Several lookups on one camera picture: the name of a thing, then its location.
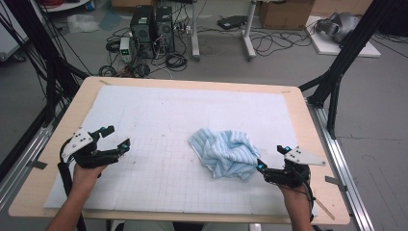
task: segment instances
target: wooden table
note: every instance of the wooden table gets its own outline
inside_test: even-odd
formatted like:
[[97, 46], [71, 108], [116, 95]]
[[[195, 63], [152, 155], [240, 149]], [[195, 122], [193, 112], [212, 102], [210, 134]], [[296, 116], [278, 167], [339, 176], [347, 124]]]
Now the wooden table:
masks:
[[[54, 184], [58, 174], [60, 148], [63, 143], [72, 137], [72, 134], [81, 126], [88, 114], [97, 93], [104, 85], [138, 86], [188, 90], [231, 90], [244, 92], [265, 92], [282, 94], [285, 98], [288, 112], [291, 116], [297, 143], [303, 149], [320, 156], [328, 163], [325, 152], [320, 143], [316, 127], [311, 119], [308, 108], [300, 90], [296, 87], [263, 86], [248, 84], [228, 84], [210, 82], [168, 81], [151, 79], [123, 79], [89, 77], [81, 86], [63, 119], [56, 128], [49, 143], [44, 148], [39, 161], [48, 166], [44, 169], [33, 168], [26, 182], [16, 196], [9, 213], [15, 217], [50, 218], [57, 210], [43, 208], [44, 201]], [[314, 219], [316, 224], [347, 224], [349, 214], [343, 198], [336, 185], [325, 182], [325, 176], [333, 176], [330, 165], [313, 167], [311, 187], [320, 206], [319, 216]], [[150, 219], [173, 221], [225, 221], [250, 223], [290, 223], [288, 217], [277, 216], [244, 216], [244, 215], [211, 215], [186, 213], [154, 213], [154, 212], [124, 212], [86, 210], [85, 218], [109, 219]]]

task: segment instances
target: white paper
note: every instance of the white paper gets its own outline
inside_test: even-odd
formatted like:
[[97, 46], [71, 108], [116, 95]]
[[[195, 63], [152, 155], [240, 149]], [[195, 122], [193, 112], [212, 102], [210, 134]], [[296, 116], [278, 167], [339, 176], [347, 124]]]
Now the white paper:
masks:
[[[286, 215], [282, 193], [255, 172], [213, 179], [188, 144], [198, 129], [248, 134], [268, 167], [282, 168], [276, 145], [296, 146], [285, 99], [280, 94], [105, 86], [83, 127], [113, 125], [99, 150], [130, 138], [131, 149], [107, 167], [86, 204], [88, 209]], [[44, 207], [65, 200], [60, 176]]]

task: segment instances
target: human hand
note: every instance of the human hand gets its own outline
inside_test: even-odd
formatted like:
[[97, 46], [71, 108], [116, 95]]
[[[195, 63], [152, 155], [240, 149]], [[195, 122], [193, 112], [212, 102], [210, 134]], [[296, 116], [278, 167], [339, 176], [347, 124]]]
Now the human hand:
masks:
[[74, 168], [74, 177], [72, 182], [72, 189], [69, 193], [69, 197], [87, 200], [93, 187], [96, 184], [98, 175], [107, 166], [96, 167], [96, 168], [82, 168], [78, 164]]
[[296, 188], [278, 185], [285, 198], [285, 206], [291, 218], [293, 231], [311, 231], [310, 202], [303, 185]]

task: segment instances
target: computer case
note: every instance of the computer case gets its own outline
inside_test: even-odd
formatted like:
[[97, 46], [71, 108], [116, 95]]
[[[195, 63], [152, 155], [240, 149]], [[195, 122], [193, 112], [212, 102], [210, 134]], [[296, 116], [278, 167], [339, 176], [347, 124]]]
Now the computer case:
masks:
[[156, 10], [156, 23], [160, 41], [160, 51], [174, 52], [173, 18], [171, 7], [163, 6]]
[[153, 6], [136, 6], [130, 22], [130, 29], [137, 53], [143, 52], [143, 58], [155, 58], [154, 43], [158, 35]]

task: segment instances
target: striped cloth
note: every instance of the striped cloth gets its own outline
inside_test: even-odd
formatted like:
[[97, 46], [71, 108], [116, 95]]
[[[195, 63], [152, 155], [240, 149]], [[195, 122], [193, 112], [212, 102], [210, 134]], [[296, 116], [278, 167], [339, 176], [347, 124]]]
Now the striped cloth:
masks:
[[243, 132], [214, 133], [202, 128], [190, 137], [189, 143], [201, 164], [213, 172], [214, 178], [239, 176], [247, 180], [255, 172], [260, 158], [258, 148]]

